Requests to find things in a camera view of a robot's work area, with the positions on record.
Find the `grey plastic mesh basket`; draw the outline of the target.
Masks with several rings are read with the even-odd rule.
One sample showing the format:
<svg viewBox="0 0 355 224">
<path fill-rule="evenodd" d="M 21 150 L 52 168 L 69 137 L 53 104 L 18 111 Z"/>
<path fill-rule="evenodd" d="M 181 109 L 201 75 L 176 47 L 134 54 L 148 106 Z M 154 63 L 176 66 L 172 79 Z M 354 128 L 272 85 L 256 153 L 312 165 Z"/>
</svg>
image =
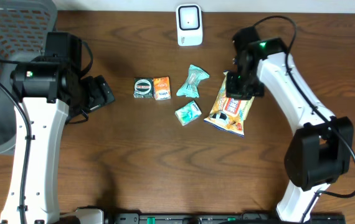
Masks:
<svg viewBox="0 0 355 224">
<path fill-rule="evenodd" d="M 55 27 L 57 8 L 51 0 L 0 1 L 0 83 L 11 90 L 13 61 L 30 61 L 44 51 Z M 12 154 L 16 142 L 14 105 L 0 90 L 0 154 Z"/>
</svg>

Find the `teal candy wrapper bag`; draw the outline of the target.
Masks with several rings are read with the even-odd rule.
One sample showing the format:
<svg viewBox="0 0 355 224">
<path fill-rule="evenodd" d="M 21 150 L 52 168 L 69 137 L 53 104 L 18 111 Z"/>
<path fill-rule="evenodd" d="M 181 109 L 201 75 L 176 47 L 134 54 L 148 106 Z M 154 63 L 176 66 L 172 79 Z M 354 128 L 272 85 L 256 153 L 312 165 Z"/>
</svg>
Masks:
<svg viewBox="0 0 355 224">
<path fill-rule="evenodd" d="M 184 84 L 178 89 L 177 96 L 185 96 L 188 98 L 199 98 L 198 86 L 199 83 L 208 79 L 210 75 L 202 68 L 195 65 L 190 65 L 187 73 L 187 79 Z"/>
</svg>

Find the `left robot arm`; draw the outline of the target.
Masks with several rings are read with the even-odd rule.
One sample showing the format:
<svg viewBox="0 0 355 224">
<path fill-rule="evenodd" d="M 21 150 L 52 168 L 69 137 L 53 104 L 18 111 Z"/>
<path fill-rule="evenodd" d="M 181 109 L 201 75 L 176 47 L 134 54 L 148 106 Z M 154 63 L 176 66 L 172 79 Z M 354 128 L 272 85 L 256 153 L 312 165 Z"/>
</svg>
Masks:
<svg viewBox="0 0 355 224">
<path fill-rule="evenodd" d="M 1 223 L 60 219 L 58 167 L 65 124 L 114 101 L 103 76 L 83 77 L 67 62 L 22 62 L 11 73 L 17 94 L 16 145 Z"/>
</svg>

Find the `orange juice carton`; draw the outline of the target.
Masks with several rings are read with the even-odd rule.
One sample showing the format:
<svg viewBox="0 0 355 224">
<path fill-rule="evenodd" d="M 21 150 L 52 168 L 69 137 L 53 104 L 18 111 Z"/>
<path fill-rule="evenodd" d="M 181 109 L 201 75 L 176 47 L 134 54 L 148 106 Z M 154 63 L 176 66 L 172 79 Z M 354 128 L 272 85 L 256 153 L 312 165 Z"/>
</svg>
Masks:
<svg viewBox="0 0 355 224">
<path fill-rule="evenodd" d="M 171 98 L 169 77 L 154 78 L 153 87 L 155 100 L 168 100 Z"/>
</svg>

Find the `round black lidded cup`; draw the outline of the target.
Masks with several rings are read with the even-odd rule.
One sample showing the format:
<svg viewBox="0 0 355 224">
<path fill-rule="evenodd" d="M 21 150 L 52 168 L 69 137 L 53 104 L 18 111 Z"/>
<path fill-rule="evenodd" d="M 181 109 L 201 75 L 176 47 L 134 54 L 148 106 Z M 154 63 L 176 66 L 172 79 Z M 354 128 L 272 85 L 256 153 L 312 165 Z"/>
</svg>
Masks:
<svg viewBox="0 0 355 224">
<path fill-rule="evenodd" d="M 153 97 L 153 79 L 152 78 L 135 78 L 134 92 L 135 98 L 152 98 Z"/>
</svg>

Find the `yellow blue snack bag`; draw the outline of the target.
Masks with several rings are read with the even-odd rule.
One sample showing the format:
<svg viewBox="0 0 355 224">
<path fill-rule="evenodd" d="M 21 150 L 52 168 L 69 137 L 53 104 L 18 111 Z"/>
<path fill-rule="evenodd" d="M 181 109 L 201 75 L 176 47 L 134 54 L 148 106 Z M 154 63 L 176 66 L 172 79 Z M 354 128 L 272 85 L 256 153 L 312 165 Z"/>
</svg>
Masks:
<svg viewBox="0 0 355 224">
<path fill-rule="evenodd" d="M 244 137 L 244 121 L 255 98 L 252 97 L 250 100 L 235 100 L 227 97 L 225 87 L 227 74 L 228 71 L 224 71 L 224 81 L 209 115 L 204 118 L 204 121 L 217 129 Z"/>
</svg>

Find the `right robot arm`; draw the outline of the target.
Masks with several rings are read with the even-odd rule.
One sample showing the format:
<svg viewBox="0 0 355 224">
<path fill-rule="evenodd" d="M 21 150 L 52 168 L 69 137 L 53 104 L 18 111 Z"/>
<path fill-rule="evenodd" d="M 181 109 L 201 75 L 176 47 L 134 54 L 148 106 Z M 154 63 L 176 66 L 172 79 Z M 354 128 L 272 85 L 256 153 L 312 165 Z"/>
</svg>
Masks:
<svg viewBox="0 0 355 224">
<path fill-rule="evenodd" d="M 281 38 L 235 37 L 233 44 L 237 71 L 227 74 L 227 96 L 247 100 L 264 89 L 273 95 L 293 133 L 284 158 L 289 183 L 277 215 L 283 222 L 307 222 L 319 196 L 349 170 L 353 124 L 316 97 Z"/>
</svg>

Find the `white barcode scanner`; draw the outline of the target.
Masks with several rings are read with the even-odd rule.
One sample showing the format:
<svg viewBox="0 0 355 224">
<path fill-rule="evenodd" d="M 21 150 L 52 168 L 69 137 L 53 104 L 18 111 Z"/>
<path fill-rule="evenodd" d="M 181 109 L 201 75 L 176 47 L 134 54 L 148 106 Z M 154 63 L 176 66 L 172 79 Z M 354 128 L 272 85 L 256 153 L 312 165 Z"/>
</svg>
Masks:
<svg viewBox="0 0 355 224">
<path fill-rule="evenodd" d="M 177 43 L 181 47 L 201 45 L 203 41 L 202 9 L 198 4 L 181 4 L 176 8 Z"/>
</svg>

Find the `green tissue pack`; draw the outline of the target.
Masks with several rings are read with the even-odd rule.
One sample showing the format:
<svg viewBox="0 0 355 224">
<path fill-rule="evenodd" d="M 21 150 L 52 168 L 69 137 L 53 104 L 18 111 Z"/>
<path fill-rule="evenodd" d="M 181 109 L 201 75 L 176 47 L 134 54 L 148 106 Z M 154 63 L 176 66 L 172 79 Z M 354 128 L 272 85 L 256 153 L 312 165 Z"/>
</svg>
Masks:
<svg viewBox="0 0 355 224">
<path fill-rule="evenodd" d="M 175 115 L 182 126 L 194 121 L 200 117 L 201 114 L 202 112 L 194 100 L 175 111 Z"/>
</svg>

